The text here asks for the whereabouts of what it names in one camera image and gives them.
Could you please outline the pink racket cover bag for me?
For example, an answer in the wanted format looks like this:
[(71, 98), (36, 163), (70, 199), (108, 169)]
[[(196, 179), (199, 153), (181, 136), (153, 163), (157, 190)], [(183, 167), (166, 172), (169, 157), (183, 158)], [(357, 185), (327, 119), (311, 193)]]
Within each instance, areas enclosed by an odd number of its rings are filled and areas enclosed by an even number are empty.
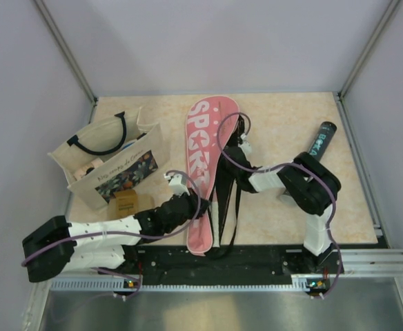
[[(194, 255), (218, 259), (233, 249), (237, 233), (242, 191), (236, 180), (219, 168), (220, 148), (236, 147), (248, 130), (239, 106), (230, 97), (215, 95), (195, 103), (186, 118), (186, 169), (210, 201), (202, 217), (189, 226), (186, 244)], [(235, 196), (235, 224), (228, 245), (220, 246), (226, 225), (230, 198)]]

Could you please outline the black shuttlecock tube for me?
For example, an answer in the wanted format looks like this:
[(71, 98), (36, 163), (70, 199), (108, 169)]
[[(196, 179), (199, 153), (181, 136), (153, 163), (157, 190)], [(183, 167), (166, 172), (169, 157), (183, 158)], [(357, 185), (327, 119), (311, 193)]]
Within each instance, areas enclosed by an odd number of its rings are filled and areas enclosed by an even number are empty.
[[(309, 153), (317, 161), (320, 161), (336, 132), (337, 126), (333, 122), (322, 122), (312, 140), (310, 147), (308, 148), (307, 153)], [(290, 207), (295, 207), (297, 205), (287, 190), (283, 191), (283, 193), (279, 195), (279, 200)]]

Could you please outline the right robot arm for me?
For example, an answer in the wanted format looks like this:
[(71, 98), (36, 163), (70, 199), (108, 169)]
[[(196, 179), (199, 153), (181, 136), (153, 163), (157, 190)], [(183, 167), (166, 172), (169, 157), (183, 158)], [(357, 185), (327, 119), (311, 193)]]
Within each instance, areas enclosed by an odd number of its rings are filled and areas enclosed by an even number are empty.
[(335, 216), (337, 193), (342, 187), (332, 172), (307, 152), (298, 154), (290, 163), (253, 167), (238, 146), (222, 150), (219, 167), (245, 192), (285, 189), (296, 206), (306, 213), (304, 267), (317, 273), (327, 266), (328, 257), (336, 248), (330, 224)]

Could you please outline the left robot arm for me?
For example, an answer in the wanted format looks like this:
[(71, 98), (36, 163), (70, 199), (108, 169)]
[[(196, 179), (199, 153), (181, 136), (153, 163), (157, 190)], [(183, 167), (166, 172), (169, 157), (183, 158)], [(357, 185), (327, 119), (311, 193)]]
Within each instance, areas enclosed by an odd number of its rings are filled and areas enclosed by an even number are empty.
[(173, 237), (203, 216), (209, 206), (209, 201), (190, 190), (173, 195), (159, 207), (112, 221), (75, 223), (63, 215), (55, 216), (22, 241), (21, 265), (31, 283), (88, 268), (118, 269), (127, 274), (137, 265), (128, 246)]

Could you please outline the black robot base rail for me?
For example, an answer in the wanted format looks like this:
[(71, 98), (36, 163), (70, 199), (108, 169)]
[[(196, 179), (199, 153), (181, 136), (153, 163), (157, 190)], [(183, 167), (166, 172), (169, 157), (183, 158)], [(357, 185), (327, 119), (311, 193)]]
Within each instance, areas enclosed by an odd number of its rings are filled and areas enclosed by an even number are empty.
[(300, 245), (235, 245), (218, 259), (195, 256), (181, 245), (143, 245), (129, 248), (113, 272), (141, 275), (144, 285), (290, 285), (295, 274), (325, 277), (339, 264), (336, 252), (319, 259)]

